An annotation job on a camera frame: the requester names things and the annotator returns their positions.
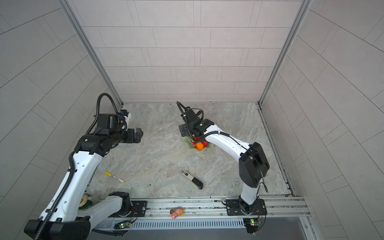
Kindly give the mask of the orange tangerine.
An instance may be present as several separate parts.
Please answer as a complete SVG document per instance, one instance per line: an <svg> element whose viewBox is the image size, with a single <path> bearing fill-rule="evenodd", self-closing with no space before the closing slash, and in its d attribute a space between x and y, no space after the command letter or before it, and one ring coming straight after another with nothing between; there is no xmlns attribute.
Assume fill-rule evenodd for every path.
<svg viewBox="0 0 384 240"><path fill-rule="evenodd" d="M198 150L203 150L204 149L204 144L203 143L196 143L196 148L198 149Z"/></svg>

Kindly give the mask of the red grape bunch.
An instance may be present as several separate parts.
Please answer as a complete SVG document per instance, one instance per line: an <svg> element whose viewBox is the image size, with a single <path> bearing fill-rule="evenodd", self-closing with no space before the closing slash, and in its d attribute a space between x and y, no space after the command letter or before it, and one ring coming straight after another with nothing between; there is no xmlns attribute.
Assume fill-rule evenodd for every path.
<svg viewBox="0 0 384 240"><path fill-rule="evenodd" d="M191 139L191 142L193 143L193 147L194 148L196 148L196 141L198 141L200 138L196 138L196 137L193 137L192 139ZM205 141L205 140L203 140L203 141L201 141L200 143L203 143L204 144L204 146L205 146L205 148L206 147L208 147L209 146L209 142L207 142L207 141Z"/></svg>

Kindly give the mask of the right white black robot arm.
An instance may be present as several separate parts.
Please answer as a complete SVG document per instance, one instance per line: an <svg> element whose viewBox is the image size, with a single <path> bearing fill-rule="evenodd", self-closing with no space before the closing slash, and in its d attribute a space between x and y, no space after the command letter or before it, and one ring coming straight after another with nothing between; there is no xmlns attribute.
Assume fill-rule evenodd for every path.
<svg viewBox="0 0 384 240"><path fill-rule="evenodd" d="M190 138L198 149L208 143L213 144L230 156L239 164L239 176L243 181L243 189L239 196L239 208L244 215L266 215L259 190L265 186L264 178L270 169L265 152L259 143L249 144L236 139L222 131L209 119L204 118L204 111L185 107L180 102L177 106L181 112L184 124L179 126L181 135Z"/></svg>

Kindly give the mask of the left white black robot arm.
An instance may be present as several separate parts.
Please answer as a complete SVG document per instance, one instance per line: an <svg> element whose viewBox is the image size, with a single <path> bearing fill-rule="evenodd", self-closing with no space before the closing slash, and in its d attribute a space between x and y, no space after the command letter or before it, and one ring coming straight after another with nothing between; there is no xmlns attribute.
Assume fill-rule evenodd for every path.
<svg viewBox="0 0 384 240"><path fill-rule="evenodd" d="M113 214L126 217L132 212L129 193L113 192L89 210L79 213L83 194L103 157L120 143L139 143L140 128L110 135L84 135L69 155L70 167L52 201L24 232L34 240L85 240L91 230Z"/></svg>

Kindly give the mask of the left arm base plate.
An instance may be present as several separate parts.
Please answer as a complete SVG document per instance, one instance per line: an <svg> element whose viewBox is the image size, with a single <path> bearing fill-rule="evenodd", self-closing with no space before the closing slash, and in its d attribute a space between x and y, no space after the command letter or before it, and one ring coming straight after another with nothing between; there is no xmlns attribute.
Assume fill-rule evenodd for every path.
<svg viewBox="0 0 384 240"><path fill-rule="evenodd" d="M132 201L127 192L112 192L108 196L118 196L122 198L121 209L110 217L144 217L147 208L147 201Z"/></svg>

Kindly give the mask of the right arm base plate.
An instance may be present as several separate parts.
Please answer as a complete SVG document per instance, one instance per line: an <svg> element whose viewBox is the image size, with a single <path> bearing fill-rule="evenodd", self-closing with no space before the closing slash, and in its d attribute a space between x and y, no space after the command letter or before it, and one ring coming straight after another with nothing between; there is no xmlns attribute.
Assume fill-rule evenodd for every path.
<svg viewBox="0 0 384 240"><path fill-rule="evenodd" d="M227 199L226 207L228 216L266 216L268 214L263 199L257 199L249 213L245 211L245 207L242 207L242 202L239 199Z"/></svg>

